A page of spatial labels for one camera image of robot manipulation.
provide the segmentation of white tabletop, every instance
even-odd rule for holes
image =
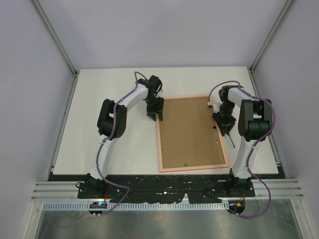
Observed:
[[[104,99],[123,96],[134,87],[134,71],[147,78],[158,76],[163,82],[165,97],[208,95],[218,83],[236,80],[251,94],[253,87],[246,67],[188,67],[188,68],[129,68],[81,70],[67,118],[62,142],[54,167],[54,174],[86,174],[90,171],[98,150],[99,134],[96,126]],[[219,101],[218,90],[213,100]],[[238,119],[239,108],[233,115]],[[223,137],[230,167],[234,164],[240,145],[237,124],[231,131],[234,149],[227,136]],[[124,135],[115,145],[108,174],[227,174],[229,168],[159,172],[156,124],[146,116],[146,103],[140,102],[127,116]],[[254,173],[277,174],[269,140],[261,145]]]

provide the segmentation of wire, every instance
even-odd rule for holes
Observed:
[[[111,134],[110,134],[109,137],[105,137],[105,138],[102,140],[101,145],[100,145],[99,150],[98,150],[98,153],[97,153],[97,155],[96,155],[96,161],[95,161],[95,163],[96,163],[96,169],[97,169],[98,174],[100,175],[100,177],[101,177],[105,182],[107,182],[107,183],[109,183],[109,184],[111,184],[111,185],[113,185],[113,186],[116,186],[116,187],[118,187],[118,188],[124,188],[124,189],[127,190],[126,193],[124,194],[124,196],[118,201],[117,204],[115,204],[110,210],[104,211],[101,215],[105,215],[105,214],[108,214],[108,213],[110,213],[111,211],[113,211],[121,202],[124,201],[124,199],[127,197],[127,195],[128,195],[129,192],[130,192],[130,188],[129,188],[128,186],[123,186],[123,185],[120,185],[120,184],[113,183],[113,182],[107,180],[106,177],[104,177],[104,176],[102,175],[102,172],[101,172],[100,167],[99,167],[99,157],[100,157],[100,153],[101,153],[102,147],[103,147],[103,145],[105,144],[106,140],[108,140],[109,138],[112,138],[113,135],[114,135],[115,127],[116,127],[116,107],[117,107],[117,105],[118,105],[119,103],[121,103],[125,98],[127,98],[128,96],[130,96],[133,92],[135,92],[135,90],[136,90],[137,87],[138,87],[138,84],[139,84],[139,83],[138,83],[137,74],[141,75],[142,77],[144,77],[144,78],[147,80],[147,78],[146,78],[142,73],[140,73],[140,72],[138,72],[138,71],[135,71],[135,72],[134,72],[134,75],[135,75],[135,87],[134,87],[134,89],[132,89],[130,92],[128,92],[125,96],[123,96],[121,99],[119,99],[119,100],[114,104],[114,107],[113,107],[113,128],[112,128],[112,132],[111,132]]]
[[[227,84],[227,83],[231,83],[231,82],[237,83],[237,84],[238,84],[238,88],[240,88],[240,83],[239,83],[238,81],[225,81],[225,82],[223,82],[223,83],[220,83],[220,84],[218,84],[217,86],[215,86],[215,87],[209,92],[208,102],[210,102],[211,93],[213,93],[213,91],[214,91],[217,87],[219,87],[219,86],[221,86],[221,85],[224,85],[224,84]]]
[[[97,155],[96,155],[96,169],[97,169],[97,171],[98,171],[100,177],[101,177],[105,182],[107,182],[107,183],[109,183],[109,184],[111,184],[111,185],[113,185],[113,186],[116,186],[116,187],[119,187],[119,188],[125,188],[125,189],[127,190],[126,193],[125,193],[125,195],[118,201],[118,203],[117,203],[116,205],[114,205],[110,210],[103,212],[101,215],[105,215],[105,214],[108,214],[108,213],[110,213],[111,211],[113,211],[121,202],[123,202],[123,200],[127,197],[127,195],[129,194],[129,191],[130,191],[130,188],[129,188],[129,187],[123,186],[123,185],[119,185],[119,184],[116,184],[116,183],[113,183],[113,182],[107,180],[107,179],[102,175],[101,170],[100,170],[100,167],[99,167],[99,156],[100,156],[101,149],[102,149],[103,145],[105,144],[106,140],[109,139],[109,138],[112,138],[113,135],[114,135],[115,126],[116,126],[116,107],[117,107],[117,105],[118,105],[119,103],[121,103],[121,102],[122,102],[125,98],[127,98],[129,95],[131,95],[131,94],[137,89],[137,87],[138,87],[138,84],[139,84],[139,83],[138,83],[138,77],[137,77],[137,75],[140,75],[140,76],[142,76],[144,79],[147,80],[147,78],[146,78],[142,73],[140,73],[140,72],[138,72],[138,71],[135,71],[135,72],[134,72],[134,76],[135,76],[135,87],[134,87],[134,89],[132,89],[129,93],[127,93],[124,97],[122,97],[121,99],[119,99],[119,100],[114,104],[114,108],[113,108],[113,128],[112,128],[112,132],[111,132],[111,134],[110,134],[109,137],[105,137],[105,138],[102,140],[101,145],[100,145],[99,150],[98,150]],[[70,227],[74,226],[75,224],[77,224],[77,223],[79,223],[79,222],[85,220],[85,219],[88,218],[88,217],[90,217],[90,215],[87,215],[87,216],[85,216],[85,217],[83,217],[83,218],[81,218],[81,219],[75,221],[74,223],[72,223],[72,224],[70,224],[70,225],[60,226],[60,225],[56,225],[56,224],[54,224],[54,223],[52,222],[52,219],[53,219],[53,216],[52,216],[52,217],[50,218],[50,220],[49,220],[47,226],[46,226],[45,229],[43,230],[41,239],[44,238],[44,235],[45,235],[46,231],[48,230],[49,224],[52,224],[52,225],[54,225],[54,226],[57,227],[57,228],[70,228]]]
[[[254,151],[256,145],[257,145],[260,141],[262,141],[263,139],[265,139],[267,136],[269,136],[269,135],[271,134],[271,132],[273,131],[273,129],[274,129],[275,125],[276,125],[277,117],[276,117],[275,109],[274,109],[274,107],[271,105],[270,102],[268,102],[267,100],[265,100],[265,99],[263,99],[263,98],[256,97],[256,96],[252,96],[251,94],[249,94],[248,92],[246,92],[246,91],[243,89],[243,87],[240,85],[240,83],[239,83],[238,81],[226,81],[226,82],[223,82],[223,83],[218,84],[217,86],[215,86],[215,87],[210,91],[209,96],[208,96],[208,101],[210,101],[210,96],[211,96],[211,93],[213,92],[213,90],[215,90],[218,86],[221,86],[221,85],[223,85],[223,84],[230,83],[230,82],[237,83],[237,84],[238,84],[238,89],[239,89],[241,92],[243,92],[245,95],[247,95],[248,97],[251,97],[252,99],[260,100],[260,101],[266,103],[266,104],[270,107],[271,112],[272,112],[272,114],[273,114],[273,123],[272,123],[272,125],[271,125],[269,131],[268,131],[267,133],[265,133],[263,136],[261,136],[261,137],[253,144],[253,146],[252,146],[252,148],[251,148],[251,150],[250,150],[250,152],[249,152],[249,154],[248,154],[248,156],[247,156],[247,160],[246,160],[246,168],[247,168],[247,171],[250,173],[250,175],[251,175],[252,177],[254,177],[255,179],[257,179],[259,182],[261,182],[261,183],[265,186],[265,188],[266,188],[267,191],[268,191],[269,200],[268,200],[268,204],[267,204],[265,210],[264,210],[262,213],[260,213],[260,214],[258,214],[258,215],[256,215],[256,216],[246,216],[246,215],[241,215],[241,214],[239,214],[238,216],[241,217],[241,218],[246,218],[246,219],[256,219],[256,218],[259,218],[259,217],[265,215],[265,214],[269,211],[270,205],[271,205],[271,192],[270,192],[270,189],[269,189],[269,187],[267,186],[267,184],[266,184],[261,178],[259,178],[257,175],[255,175],[255,174],[250,170],[250,168],[249,168],[249,160],[250,160],[251,155],[253,154],[253,151]]]

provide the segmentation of cable connector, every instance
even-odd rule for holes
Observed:
[[[207,102],[207,106],[209,109],[213,108],[213,103],[211,101],[208,101]]]

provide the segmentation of metal floor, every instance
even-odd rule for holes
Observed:
[[[247,200],[244,214],[262,212],[267,200]],[[42,212],[36,239],[301,239],[290,200],[273,200],[261,218],[247,220],[224,210],[113,212]]]

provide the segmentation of metal frame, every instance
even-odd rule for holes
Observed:
[[[302,199],[303,194],[296,179],[264,179],[271,190],[273,199]],[[258,180],[252,180],[256,197],[246,200],[268,199],[265,186]],[[78,199],[77,182],[37,182],[31,198],[32,202],[98,202],[102,199]],[[240,198],[220,198],[222,200],[240,200]]]
[[[49,35],[51,36],[53,42],[55,43],[55,45],[57,46],[59,52],[61,53],[61,56],[63,57],[64,61],[66,62],[66,64],[68,65],[70,71],[72,72],[72,74],[74,76],[76,76],[76,70],[72,64],[72,61],[70,60],[68,54],[66,53],[58,35],[56,34],[53,26],[51,25],[45,11],[43,10],[41,4],[39,3],[38,0],[30,0],[31,4],[33,5],[35,11],[37,12],[38,16],[40,17],[44,27],[46,28],[46,30],[48,31]]]
[[[276,18],[275,23],[273,24],[270,32],[268,33],[266,39],[264,40],[262,47],[260,48],[252,66],[248,67],[249,76],[251,78],[251,82],[252,82],[255,94],[257,96],[260,96],[260,90],[256,83],[254,71],[258,67],[262,57],[265,55],[265,52],[269,48],[277,32],[279,31],[281,25],[283,24],[285,18],[287,17],[290,10],[292,9],[295,1],[296,0],[286,0],[278,17]],[[61,127],[59,129],[57,142],[56,142],[54,154],[52,157],[52,162],[50,164],[50,169],[52,169],[54,168],[55,161],[57,158],[57,153],[62,140],[62,135],[65,128],[68,112],[71,106],[73,94],[75,91],[78,74],[70,58],[68,57],[59,37],[57,36],[53,26],[51,25],[46,13],[44,12],[41,4],[39,3],[39,0],[30,0],[30,2],[33,5],[40,19],[42,20],[43,25],[47,29],[53,42],[57,46],[60,54],[62,55],[63,59],[65,60],[66,64],[68,65],[70,71],[72,72],[74,76],[68,101],[65,107],[64,117],[62,119]],[[278,154],[278,148],[276,146],[273,136],[270,137],[270,143],[271,143],[272,151],[274,153],[277,165],[280,166],[281,161]],[[264,188],[264,186],[258,180],[252,180],[252,181],[254,184],[256,197],[246,198],[246,200],[267,199],[268,192]],[[305,239],[313,239],[314,236],[307,219],[306,211],[304,210],[304,207],[303,207],[304,197],[301,192],[298,181],[296,179],[266,179],[264,181],[269,186],[273,199],[291,199],[303,237]],[[74,210],[74,207],[76,207],[79,210],[88,210],[88,204],[90,204],[93,201],[96,202],[96,201],[103,200],[103,199],[89,199],[89,200],[78,199],[77,198],[78,189],[75,187],[75,183],[76,182],[37,182],[32,195],[32,199],[31,199],[31,203],[33,204],[33,209],[28,222],[28,227],[26,229],[26,233],[24,237],[25,239],[33,239],[35,237],[37,226],[39,224],[40,217],[41,217],[41,212],[43,210],[72,210],[72,209]],[[212,209],[212,210],[223,209],[224,210],[225,208],[227,208],[228,200],[236,200],[236,199],[240,200],[240,198],[221,198],[221,199],[222,199],[222,203],[218,205],[205,204],[202,206],[196,205],[195,207],[197,210],[198,208],[204,208],[206,210],[207,209]],[[182,204],[183,204],[181,208],[182,210],[191,208],[189,206],[187,196],[184,197]],[[138,210],[143,210],[144,206],[131,205],[131,207],[132,207],[132,210],[137,209],[136,207],[138,207]],[[174,205],[171,205],[169,208],[172,210],[176,210],[177,207]]]
[[[58,156],[58,152],[59,152],[59,149],[60,149],[62,136],[63,136],[63,132],[64,132],[65,125],[66,125],[66,120],[67,120],[68,115],[69,115],[69,111],[70,111],[73,95],[74,95],[74,92],[75,92],[75,87],[76,87],[76,84],[78,82],[78,78],[79,78],[79,73],[77,73],[75,75],[75,77],[73,78],[73,81],[72,81],[72,85],[71,85],[71,88],[70,88],[70,91],[69,91],[69,97],[68,97],[66,105],[65,105],[63,118],[62,118],[62,121],[61,121],[61,124],[60,124],[61,126],[60,126],[60,129],[59,129],[59,133],[58,133],[58,136],[57,136],[56,144],[55,144],[55,147],[54,147],[54,152],[53,152],[53,155],[52,155],[52,159],[50,161],[50,165],[48,167],[49,168],[49,172],[53,172],[53,169],[54,169],[54,166],[55,166],[55,162],[56,162],[56,159],[57,159],[57,156]]]
[[[296,2],[296,0],[286,0],[286,2],[283,5],[283,7],[282,7],[277,19],[275,20],[270,32],[268,33],[266,39],[264,40],[262,47],[260,48],[252,66],[249,68],[249,70],[251,70],[252,72],[255,71],[260,60],[265,55],[268,47],[270,46],[270,44],[274,40],[275,36],[277,35],[280,27],[284,23],[286,17],[288,16],[288,14],[289,14],[290,10],[292,9],[292,7],[294,6],[295,2]]]

